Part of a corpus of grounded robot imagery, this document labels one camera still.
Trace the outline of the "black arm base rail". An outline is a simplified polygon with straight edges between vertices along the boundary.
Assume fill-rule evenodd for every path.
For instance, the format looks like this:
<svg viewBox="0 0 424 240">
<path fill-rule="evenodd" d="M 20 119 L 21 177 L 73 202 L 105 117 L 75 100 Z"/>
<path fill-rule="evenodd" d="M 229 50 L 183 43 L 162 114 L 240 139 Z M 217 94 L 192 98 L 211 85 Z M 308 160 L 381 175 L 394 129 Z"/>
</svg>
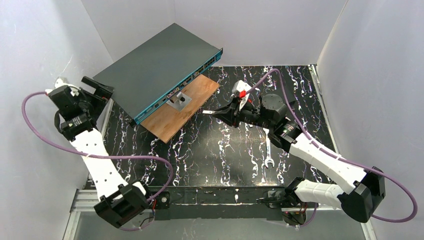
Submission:
<svg viewBox="0 0 424 240">
<path fill-rule="evenodd" d="M 274 193 L 275 186 L 171 186 L 157 197 L 155 220 L 179 219 L 266 219 L 281 221 L 283 213 L 297 209 L 278 198 L 278 203 L 263 200 Z"/>
</svg>

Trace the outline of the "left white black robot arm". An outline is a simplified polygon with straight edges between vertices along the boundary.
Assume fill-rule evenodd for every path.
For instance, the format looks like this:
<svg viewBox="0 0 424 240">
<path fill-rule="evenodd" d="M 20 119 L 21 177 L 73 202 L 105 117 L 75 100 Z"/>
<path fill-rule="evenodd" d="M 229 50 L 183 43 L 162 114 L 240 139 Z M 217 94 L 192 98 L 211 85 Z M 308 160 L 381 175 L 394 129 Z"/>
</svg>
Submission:
<svg viewBox="0 0 424 240">
<path fill-rule="evenodd" d="M 53 89 L 46 94 L 58 108 L 54 125 L 79 152 L 97 190 L 99 202 L 94 210 L 99 217 L 120 228 L 149 208 L 149 190 L 140 181 L 128 183 L 119 174 L 105 148 L 97 119 L 113 94 L 113 87 L 89 77 L 82 82 L 95 87 L 90 93 L 57 78 Z"/>
</svg>

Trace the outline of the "silver SFP plug module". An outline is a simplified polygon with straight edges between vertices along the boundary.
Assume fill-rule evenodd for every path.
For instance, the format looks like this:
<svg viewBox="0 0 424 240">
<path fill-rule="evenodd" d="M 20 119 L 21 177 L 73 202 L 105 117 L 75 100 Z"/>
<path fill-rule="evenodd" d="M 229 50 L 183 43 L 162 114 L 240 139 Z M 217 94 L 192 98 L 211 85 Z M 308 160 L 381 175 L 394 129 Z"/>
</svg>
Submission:
<svg viewBox="0 0 424 240">
<path fill-rule="evenodd" d="M 212 111 L 212 110 L 203 110 L 202 113 L 203 114 L 207 114 L 207 115 L 213 115 L 215 113 L 215 111 Z"/>
</svg>

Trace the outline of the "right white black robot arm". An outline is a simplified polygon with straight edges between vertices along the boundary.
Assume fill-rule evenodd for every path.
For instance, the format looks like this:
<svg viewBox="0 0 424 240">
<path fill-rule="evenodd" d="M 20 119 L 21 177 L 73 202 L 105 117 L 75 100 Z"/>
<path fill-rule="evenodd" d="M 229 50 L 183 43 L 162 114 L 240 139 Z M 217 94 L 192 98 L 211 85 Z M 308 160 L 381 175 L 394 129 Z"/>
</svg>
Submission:
<svg viewBox="0 0 424 240">
<path fill-rule="evenodd" d="M 270 208 L 286 204 L 318 203 L 341 209 L 353 220 L 366 223 L 385 198 L 385 181 L 379 170 L 365 170 L 341 161 L 341 157 L 327 147 L 317 143 L 287 115 L 289 104 L 276 94 L 260 98 L 254 106 L 247 98 L 234 96 L 228 105 L 212 110 L 210 114 L 234 128 L 246 123 L 268 130 L 270 143 L 294 157 L 317 168 L 334 182 L 333 184 L 312 182 L 302 177 L 295 178 L 284 188 L 284 193 L 262 200 Z"/>
</svg>

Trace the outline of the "dark teal network switch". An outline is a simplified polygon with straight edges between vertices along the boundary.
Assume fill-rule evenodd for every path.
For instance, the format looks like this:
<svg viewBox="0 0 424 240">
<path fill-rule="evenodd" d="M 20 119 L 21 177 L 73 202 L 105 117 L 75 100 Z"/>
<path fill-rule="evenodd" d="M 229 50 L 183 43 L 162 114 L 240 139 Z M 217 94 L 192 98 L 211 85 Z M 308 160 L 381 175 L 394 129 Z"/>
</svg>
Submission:
<svg viewBox="0 0 424 240">
<path fill-rule="evenodd" d="M 112 99 L 135 127 L 219 61 L 217 48 L 173 23 L 93 79 L 114 88 Z"/>
</svg>

